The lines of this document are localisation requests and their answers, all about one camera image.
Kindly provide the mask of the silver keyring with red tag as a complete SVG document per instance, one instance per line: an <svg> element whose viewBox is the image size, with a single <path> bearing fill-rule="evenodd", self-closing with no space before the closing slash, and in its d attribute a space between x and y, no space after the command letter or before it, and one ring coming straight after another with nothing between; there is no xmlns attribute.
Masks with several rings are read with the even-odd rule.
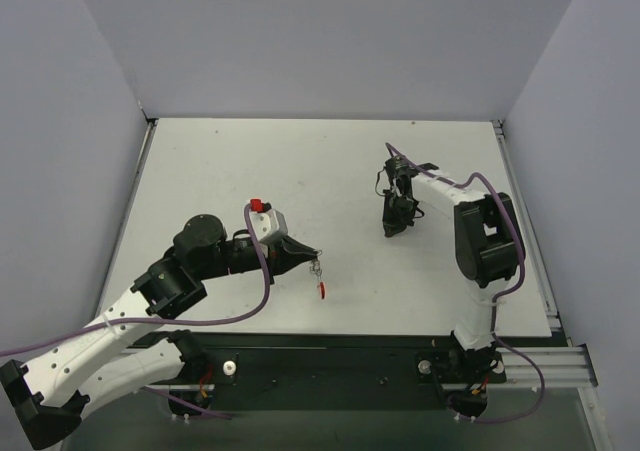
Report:
<svg viewBox="0 0 640 451"><path fill-rule="evenodd" d="M323 268L320 262L321 250L316 251L316 256L310 261L309 272L316 278L316 288L321 300L326 299L326 286L323 279Z"/></svg>

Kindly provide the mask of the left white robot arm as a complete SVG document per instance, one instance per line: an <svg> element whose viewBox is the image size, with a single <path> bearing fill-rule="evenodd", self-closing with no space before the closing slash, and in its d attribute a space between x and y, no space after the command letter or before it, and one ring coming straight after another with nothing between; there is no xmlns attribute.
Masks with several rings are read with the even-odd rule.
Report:
<svg viewBox="0 0 640 451"><path fill-rule="evenodd" d="M205 298L206 281L259 270L270 287L319 256L289 236L277 210L246 208L244 219L228 235L217 217L192 217L163 257L81 330L26 362L8 354L1 386L33 449L63 441L92 412L149 384L210 383L213 360L180 317Z"/></svg>

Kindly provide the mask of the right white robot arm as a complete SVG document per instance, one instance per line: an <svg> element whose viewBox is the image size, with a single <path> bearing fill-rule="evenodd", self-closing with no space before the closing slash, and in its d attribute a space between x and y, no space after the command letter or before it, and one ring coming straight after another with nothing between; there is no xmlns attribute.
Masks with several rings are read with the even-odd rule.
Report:
<svg viewBox="0 0 640 451"><path fill-rule="evenodd" d="M499 300L513 276L522 274L526 257L511 197L489 185L478 191L457 184L437 166L414 166L399 155L387 159L378 174L388 180L376 192L384 198L387 238L412 227L428 207L449 218L455 261L469 288L453 335L464 350L490 347Z"/></svg>

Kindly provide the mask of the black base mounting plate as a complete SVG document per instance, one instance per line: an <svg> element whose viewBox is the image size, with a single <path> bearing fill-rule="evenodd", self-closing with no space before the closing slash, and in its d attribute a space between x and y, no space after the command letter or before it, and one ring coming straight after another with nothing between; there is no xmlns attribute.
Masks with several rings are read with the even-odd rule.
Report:
<svg viewBox="0 0 640 451"><path fill-rule="evenodd" d="M439 410L451 393L485 402L487 385L506 381L495 347L465 351L451 336L195 337L208 363L160 383L183 399L207 396L220 411Z"/></svg>

